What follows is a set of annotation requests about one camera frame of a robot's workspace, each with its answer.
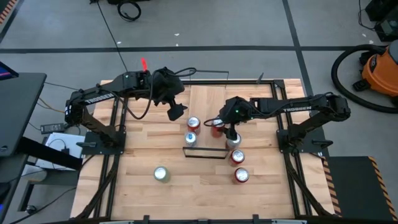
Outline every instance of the wooden tabletop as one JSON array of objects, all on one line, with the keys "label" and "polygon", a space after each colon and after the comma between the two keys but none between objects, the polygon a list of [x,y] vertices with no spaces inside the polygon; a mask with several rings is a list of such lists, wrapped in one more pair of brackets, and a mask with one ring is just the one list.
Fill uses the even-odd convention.
[{"label": "wooden tabletop", "polygon": [[[304,96],[299,79],[284,81],[288,98]],[[250,173],[245,184],[232,183],[235,168],[229,166],[227,160],[184,157],[187,118],[197,116],[202,121],[214,118],[225,99],[234,96],[248,100],[272,97],[272,93],[268,85],[186,86],[185,91],[177,95],[176,102],[189,109],[174,122],[167,117],[168,105],[152,105],[146,117],[139,121],[127,114],[126,149],[119,164],[112,220],[142,220],[144,215],[150,215],[152,220],[250,219],[253,214],[260,218],[294,217],[284,159],[275,135],[276,118],[255,119],[236,128],[243,139],[240,149],[246,155],[241,167]],[[94,117],[109,124],[112,104],[113,100],[97,103]],[[147,100],[143,99],[129,101],[130,109],[138,116],[146,104]],[[292,113],[294,123],[307,118],[308,112]],[[202,124],[198,146],[224,147],[224,137],[213,139],[209,133],[210,129]],[[95,156],[81,171],[71,217],[78,215],[96,192],[102,161],[103,156]],[[323,207],[333,213],[321,160],[301,154],[301,161],[308,188]],[[169,183],[153,178],[157,166],[168,168]],[[296,188],[303,213],[301,193]],[[103,202],[102,215],[106,200]]]}]

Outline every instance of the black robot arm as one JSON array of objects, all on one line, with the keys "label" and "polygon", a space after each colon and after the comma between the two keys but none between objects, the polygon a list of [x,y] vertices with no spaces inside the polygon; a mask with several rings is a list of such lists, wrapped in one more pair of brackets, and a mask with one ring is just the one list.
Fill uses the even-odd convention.
[{"label": "black robot arm", "polygon": [[65,121],[70,125],[83,125],[98,134],[104,145],[112,147],[118,144],[116,130],[113,126],[105,126],[95,119],[87,110],[88,105],[117,98],[145,98],[159,103],[170,105],[167,114],[171,121],[183,115],[186,108],[176,104],[175,95],[184,91],[184,86],[179,77],[166,67],[156,70],[152,75],[149,71],[126,72],[117,76],[112,82],[87,90],[72,93],[66,103]]},{"label": "black robot arm", "polygon": [[318,113],[300,124],[293,124],[288,127],[289,139],[287,139],[287,142],[290,144],[297,144],[308,132],[329,121],[344,121],[351,114],[345,98],[332,93],[325,93],[288,100],[250,98],[249,101],[246,101],[236,96],[226,100],[226,104],[220,109],[219,117],[224,124],[230,124],[230,128],[225,129],[226,137],[236,139],[235,124],[251,119],[272,118],[281,113],[310,110],[318,111]]}]

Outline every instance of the orange and black striped edge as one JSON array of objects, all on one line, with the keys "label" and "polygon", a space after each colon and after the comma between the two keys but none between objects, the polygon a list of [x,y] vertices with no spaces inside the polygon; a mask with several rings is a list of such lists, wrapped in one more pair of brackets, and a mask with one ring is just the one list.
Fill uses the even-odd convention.
[{"label": "orange and black striped edge", "polygon": [[384,197],[386,198],[387,205],[388,205],[388,207],[390,209],[390,213],[391,213],[392,219],[394,221],[398,221],[396,211],[394,210],[394,207],[392,206],[390,196],[388,196],[386,185],[384,184],[383,178],[381,177],[381,173],[380,173],[379,168],[377,166],[376,160],[374,159],[374,157],[371,157],[371,156],[368,156],[368,157],[369,157],[369,159],[372,162],[374,171],[375,171],[375,173],[377,175],[377,179],[379,180],[380,188],[383,190],[383,194],[384,194]]},{"label": "orange and black striped edge", "polygon": [[12,7],[15,6],[15,4],[17,3],[18,0],[10,0],[6,6],[6,8],[4,8],[3,12],[0,14],[0,24],[2,24],[5,20],[6,17],[8,16],[8,14],[11,12]]},{"label": "orange and black striped edge", "polygon": [[324,156],[321,156],[321,158],[322,158],[322,164],[323,164],[323,171],[325,172],[326,181],[328,182],[329,193],[330,193],[330,197],[331,197],[331,202],[333,204],[333,208],[335,209],[336,215],[341,217],[341,209],[338,204],[335,185],[333,184],[333,178],[331,177],[331,174],[330,174],[328,161],[326,160],[326,158]]}]

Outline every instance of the computer screen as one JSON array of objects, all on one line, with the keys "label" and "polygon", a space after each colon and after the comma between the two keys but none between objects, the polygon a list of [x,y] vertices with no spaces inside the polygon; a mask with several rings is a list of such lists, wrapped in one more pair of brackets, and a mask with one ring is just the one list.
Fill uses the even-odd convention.
[{"label": "computer screen", "polygon": [[7,65],[0,62],[0,80],[16,78],[18,76],[19,75],[17,72],[15,72],[13,69],[9,68]]}]

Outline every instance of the soda can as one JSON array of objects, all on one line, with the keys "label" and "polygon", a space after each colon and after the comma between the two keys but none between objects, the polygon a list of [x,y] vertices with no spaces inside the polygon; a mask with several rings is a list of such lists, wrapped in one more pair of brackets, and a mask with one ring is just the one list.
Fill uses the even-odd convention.
[{"label": "soda can", "polygon": [[240,134],[237,134],[236,140],[227,139],[225,142],[225,147],[229,150],[235,150],[239,147],[242,142],[242,138]]},{"label": "soda can", "polygon": [[197,117],[190,117],[187,121],[188,130],[195,134],[200,133],[200,120]]},{"label": "soda can", "polygon": [[197,144],[197,135],[193,132],[185,134],[185,143],[188,147],[194,147]]},{"label": "soda can", "polygon": [[229,164],[233,167],[238,166],[244,161],[244,153],[242,150],[235,149],[229,156]]},{"label": "soda can", "polygon": [[162,183],[167,183],[170,180],[170,173],[164,166],[158,166],[154,171],[155,180]]},{"label": "soda can", "polygon": [[232,178],[234,184],[243,184],[249,180],[249,171],[245,168],[237,168]]},{"label": "soda can", "polygon": [[211,127],[211,135],[214,138],[220,138],[223,135],[225,124],[221,119],[216,119],[211,123],[213,126]]}]

